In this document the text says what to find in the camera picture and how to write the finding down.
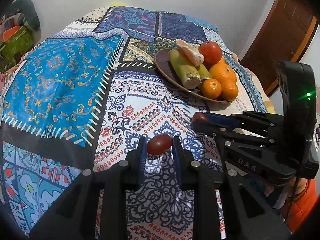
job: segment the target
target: orange sleeve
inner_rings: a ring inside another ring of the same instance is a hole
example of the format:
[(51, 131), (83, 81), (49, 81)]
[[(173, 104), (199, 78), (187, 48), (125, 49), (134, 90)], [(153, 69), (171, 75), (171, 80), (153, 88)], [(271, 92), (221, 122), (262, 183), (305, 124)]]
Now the orange sleeve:
[[(291, 232), (294, 232), (300, 226), (305, 217), (308, 216), (316, 201), (317, 195), (315, 181), (314, 179), (308, 179), (304, 191), (295, 196), (286, 222)], [(287, 215), (289, 203), (290, 198), (287, 198), (281, 208), (283, 217)]]

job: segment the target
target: door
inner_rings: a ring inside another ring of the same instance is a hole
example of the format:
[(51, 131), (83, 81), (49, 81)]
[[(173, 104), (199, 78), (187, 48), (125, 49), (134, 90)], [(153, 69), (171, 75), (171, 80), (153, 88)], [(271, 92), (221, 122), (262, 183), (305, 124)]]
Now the door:
[(241, 61), (259, 78), (268, 95), (277, 86), (273, 65), (279, 59), (297, 61), (316, 25), (303, 0), (275, 0), (269, 15)]

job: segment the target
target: plate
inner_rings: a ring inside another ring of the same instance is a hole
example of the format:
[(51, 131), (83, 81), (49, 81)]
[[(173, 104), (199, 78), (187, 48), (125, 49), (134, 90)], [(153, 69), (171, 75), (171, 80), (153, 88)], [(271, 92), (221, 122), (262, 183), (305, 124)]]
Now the plate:
[(226, 100), (216, 100), (216, 99), (210, 99), (202, 95), (201, 90), (195, 88), (192, 90), (186, 89), (184, 86), (182, 86), (182, 83), (180, 81), (180, 78), (175, 73), (170, 60), (169, 60), (169, 51), (173, 48), (168, 49), (161, 49), (159, 50), (155, 55), (155, 63), (158, 70), (161, 72), (161, 74), (169, 80), (172, 84), (180, 88), (181, 90), (184, 90), (185, 92), (194, 95), (195, 97), (201, 98), (203, 100), (207, 100), (210, 102), (216, 102), (216, 103), (223, 103), (223, 104), (229, 104), (232, 101), (226, 101)]

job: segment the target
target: patchwork tablecloth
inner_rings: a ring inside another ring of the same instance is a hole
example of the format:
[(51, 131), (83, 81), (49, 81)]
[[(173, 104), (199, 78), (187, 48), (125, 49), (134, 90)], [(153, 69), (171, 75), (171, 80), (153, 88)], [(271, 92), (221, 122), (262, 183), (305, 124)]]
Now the patchwork tablecloth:
[[(179, 38), (198, 47), (213, 40), (230, 53), (214, 26), (141, 8), (98, 8), (37, 45), (0, 97), (1, 187), (21, 230), (31, 228), (83, 169), (123, 160), (140, 136), (179, 136), (195, 159), (222, 170), (215, 142), (190, 125), (196, 111), (266, 112), (251, 74), (233, 58), (239, 95), (230, 105), (180, 91), (156, 70), (154, 54)], [(222, 206), (221, 237), (225, 238)], [(193, 191), (177, 185), (171, 150), (148, 156), (142, 187), (127, 192), (129, 238), (192, 238)], [(99, 235), (101, 204), (97, 215)]]

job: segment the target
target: red tomato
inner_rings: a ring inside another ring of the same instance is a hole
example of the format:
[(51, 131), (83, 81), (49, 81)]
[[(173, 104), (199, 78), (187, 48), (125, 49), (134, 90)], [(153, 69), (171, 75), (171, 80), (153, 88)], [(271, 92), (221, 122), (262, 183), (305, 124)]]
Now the red tomato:
[(192, 122), (194, 120), (197, 120), (197, 119), (200, 119), (200, 120), (203, 120), (203, 121), (206, 121), (206, 122), (210, 122), (209, 117), (207, 117), (207, 115), (202, 113), (202, 112), (195, 112), (194, 113), (194, 115), (192, 117)]
[(222, 58), (222, 50), (214, 41), (205, 41), (199, 47), (199, 52), (204, 56), (205, 65), (214, 65)]
[(151, 155), (159, 155), (167, 150), (169, 150), (172, 146), (172, 139), (168, 134), (160, 134), (153, 137), (147, 143), (147, 152)]

